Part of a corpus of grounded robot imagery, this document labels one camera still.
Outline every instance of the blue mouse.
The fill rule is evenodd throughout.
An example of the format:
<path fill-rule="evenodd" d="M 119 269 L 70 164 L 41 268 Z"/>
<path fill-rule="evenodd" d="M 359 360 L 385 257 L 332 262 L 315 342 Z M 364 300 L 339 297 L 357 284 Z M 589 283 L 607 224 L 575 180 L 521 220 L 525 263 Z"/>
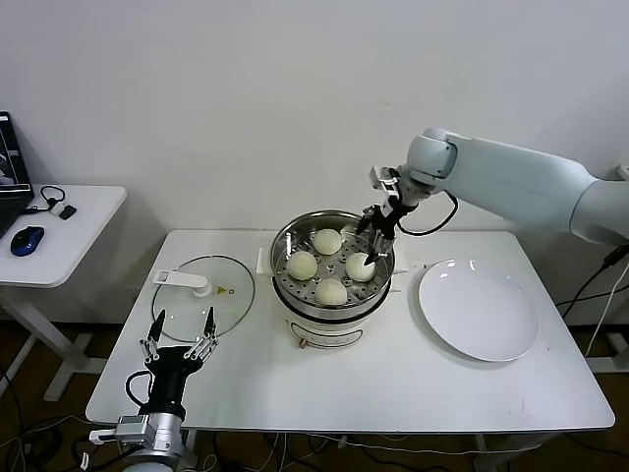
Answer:
<path fill-rule="evenodd" d="M 11 252 L 20 257 L 32 254 L 43 238 L 43 233 L 41 226 L 27 226 L 18 231 L 11 240 Z"/>

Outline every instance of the pot lid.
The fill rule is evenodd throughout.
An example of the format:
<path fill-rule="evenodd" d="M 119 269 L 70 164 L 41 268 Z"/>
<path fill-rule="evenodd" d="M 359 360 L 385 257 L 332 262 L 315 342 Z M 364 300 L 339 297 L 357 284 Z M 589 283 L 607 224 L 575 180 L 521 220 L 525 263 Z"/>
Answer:
<path fill-rule="evenodd" d="M 170 279 L 181 280 L 179 274 L 200 276 L 207 281 L 206 289 L 191 288 L 159 280 L 160 271 L 153 281 L 160 284 L 153 296 L 152 317 L 155 320 L 166 311 L 163 334 L 182 342 L 197 342 L 210 307 L 214 309 L 218 336 L 233 329 L 254 302 L 256 286 L 251 272 L 239 261 L 227 256 L 204 256 L 192 259 L 173 271 L 162 271 Z"/>

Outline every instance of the lid handle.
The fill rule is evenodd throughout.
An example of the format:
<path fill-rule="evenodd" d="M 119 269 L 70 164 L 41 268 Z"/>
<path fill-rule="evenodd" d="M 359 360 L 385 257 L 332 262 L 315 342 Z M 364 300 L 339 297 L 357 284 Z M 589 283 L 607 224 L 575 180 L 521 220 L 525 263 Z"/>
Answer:
<path fill-rule="evenodd" d="M 190 287 L 196 297 L 206 297 L 212 291 L 212 284 L 202 275 L 179 272 L 177 270 L 160 269 L 153 277 L 153 283 L 158 285 L 175 285 Z"/>

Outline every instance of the white bun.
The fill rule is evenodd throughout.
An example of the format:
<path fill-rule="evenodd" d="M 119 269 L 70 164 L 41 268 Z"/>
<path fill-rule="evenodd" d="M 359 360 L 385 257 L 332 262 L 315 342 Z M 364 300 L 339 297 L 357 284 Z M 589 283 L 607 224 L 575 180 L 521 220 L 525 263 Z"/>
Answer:
<path fill-rule="evenodd" d="M 314 299 L 321 305 L 343 305 L 347 300 L 347 290 L 338 280 L 326 278 L 316 287 Z"/>
<path fill-rule="evenodd" d="M 373 279 L 373 276 L 375 275 L 375 264 L 371 263 L 369 265 L 365 265 L 366 259 L 367 254 L 365 253 L 355 253 L 347 258 L 345 271 L 352 280 L 356 280 L 357 282 L 369 282 Z"/>
<path fill-rule="evenodd" d="M 314 248 L 320 254 L 330 256 L 341 249 L 343 240 L 341 239 L 341 235 L 338 234 L 338 231 L 334 231 L 333 229 L 321 229 L 317 231 L 314 236 L 313 244 Z"/>
<path fill-rule="evenodd" d="M 311 253 L 298 251 L 286 265 L 288 274 L 296 280 L 308 280 L 316 274 L 316 259 Z"/>

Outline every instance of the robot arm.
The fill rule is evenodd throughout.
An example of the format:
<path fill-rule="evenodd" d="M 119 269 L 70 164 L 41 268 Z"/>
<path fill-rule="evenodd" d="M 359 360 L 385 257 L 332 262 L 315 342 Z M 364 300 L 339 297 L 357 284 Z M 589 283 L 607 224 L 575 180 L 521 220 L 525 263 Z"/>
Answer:
<path fill-rule="evenodd" d="M 411 143 L 407 164 L 375 168 L 371 179 L 387 194 L 359 228 L 372 227 L 372 260 L 390 250 L 397 221 L 441 190 L 527 226 L 596 243 L 629 239 L 628 182 L 599 180 L 578 162 L 523 147 L 429 128 Z"/>

